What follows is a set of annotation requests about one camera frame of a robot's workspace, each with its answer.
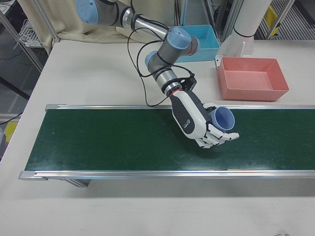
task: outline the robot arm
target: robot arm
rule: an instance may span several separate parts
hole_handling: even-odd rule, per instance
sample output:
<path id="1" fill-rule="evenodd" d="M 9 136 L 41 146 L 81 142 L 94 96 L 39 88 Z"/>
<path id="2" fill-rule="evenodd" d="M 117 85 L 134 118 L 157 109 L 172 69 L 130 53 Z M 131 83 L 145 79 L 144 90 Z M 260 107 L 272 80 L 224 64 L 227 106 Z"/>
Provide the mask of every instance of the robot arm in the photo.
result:
<path id="1" fill-rule="evenodd" d="M 153 39 L 164 39 L 158 51 L 146 56 L 145 64 L 161 91 L 170 98 L 173 117 L 186 137 L 195 139 L 202 148 L 221 145 L 239 137 L 237 133 L 226 133 L 234 126 L 232 112 L 224 107 L 216 108 L 214 104 L 202 104 L 192 92 L 196 84 L 194 75 L 178 78 L 171 69 L 179 57 L 198 51 L 199 44 L 195 37 L 180 27 L 169 29 L 144 18 L 119 1 L 76 0 L 76 7 L 80 18 L 86 23 L 139 29 L 137 31 Z"/>

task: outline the red ring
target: red ring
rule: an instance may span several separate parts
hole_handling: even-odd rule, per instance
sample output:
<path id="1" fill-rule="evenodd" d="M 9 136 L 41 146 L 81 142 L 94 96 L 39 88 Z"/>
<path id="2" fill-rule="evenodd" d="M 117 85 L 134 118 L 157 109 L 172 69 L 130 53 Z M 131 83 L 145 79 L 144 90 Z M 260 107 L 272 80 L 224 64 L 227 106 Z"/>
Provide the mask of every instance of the red ring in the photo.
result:
<path id="1" fill-rule="evenodd" d="M 171 98 L 171 96 L 173 95 L 173 93 L 175 93 L 175 92 L 177 92 L 177 91 L 183 91 L 183 89 L 182 89 L 182 88 L 179 88 L 179 89 L 173 91 L 173 92 L 171 93 L 171 95 L 169 95 L 169 98 Z"/>

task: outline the white pillar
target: white pillar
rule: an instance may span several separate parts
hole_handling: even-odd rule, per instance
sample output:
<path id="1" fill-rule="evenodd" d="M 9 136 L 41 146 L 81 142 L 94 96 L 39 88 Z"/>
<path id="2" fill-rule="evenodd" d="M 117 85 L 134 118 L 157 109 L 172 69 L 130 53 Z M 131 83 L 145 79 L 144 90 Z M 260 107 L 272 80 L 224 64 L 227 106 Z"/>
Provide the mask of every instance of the white pillar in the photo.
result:
<path id="1" fill-rule="evenodd" d="M 250 56 L 253 52 L 253 35 L 258 29 L 272 0 L 244 0 L 232 34 L 221 44 L 217 59 L 221 57 Z"/>

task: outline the conveyor leg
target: conveyor leg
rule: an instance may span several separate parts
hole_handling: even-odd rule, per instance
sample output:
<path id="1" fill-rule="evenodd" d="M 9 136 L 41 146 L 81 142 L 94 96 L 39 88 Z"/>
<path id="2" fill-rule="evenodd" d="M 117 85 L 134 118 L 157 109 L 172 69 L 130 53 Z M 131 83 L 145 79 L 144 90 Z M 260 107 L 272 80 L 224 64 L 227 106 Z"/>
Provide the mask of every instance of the conveyor leg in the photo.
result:
<path id="1" fill-rule="evenodd" d="M 67 181 L 68 183 L 73 184 L 76 187 L 79 188 L 86 188 L 88 187 L 89 183 L 90 183 L 90 179 L 69 179 L 69 178 L 65 178 L 65 181 Z"/>

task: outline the yellow object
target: yellow object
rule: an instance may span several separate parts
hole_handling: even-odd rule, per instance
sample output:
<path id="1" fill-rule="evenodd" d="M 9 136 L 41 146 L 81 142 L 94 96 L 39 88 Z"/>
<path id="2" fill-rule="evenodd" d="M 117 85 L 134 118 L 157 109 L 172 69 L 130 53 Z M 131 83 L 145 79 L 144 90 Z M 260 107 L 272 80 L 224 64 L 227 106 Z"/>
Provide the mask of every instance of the yellow object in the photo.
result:
<path id="1" fill-rule="evenodd" d="M 5 130 L 4 130 L 4 134 L 6 135 L 6 142 L 10 142 L 12 135 L 15 131 L 16 126 L 18 125 L 18 122 L 16 121 L 11 121 L 8 123 L 8 125 L 6 126 Z"/>
<path id="2" fill-rule="evenodd" d="M 274 22 L 276 21 L 278 15 L 276 14 L 276 12 L 274 11 L 274 9 L 272 8 L 272 6 L 268 7 L 268 10 L 264 16 L 267 25 L 269 26 L 269 28 L 271 28 L 271 26 L 274 24 Z M 271 36 L 274 36 L 277 31 L 278 31 L 279 27 L 275 27 L 274 31 L 272 31 Z"/>

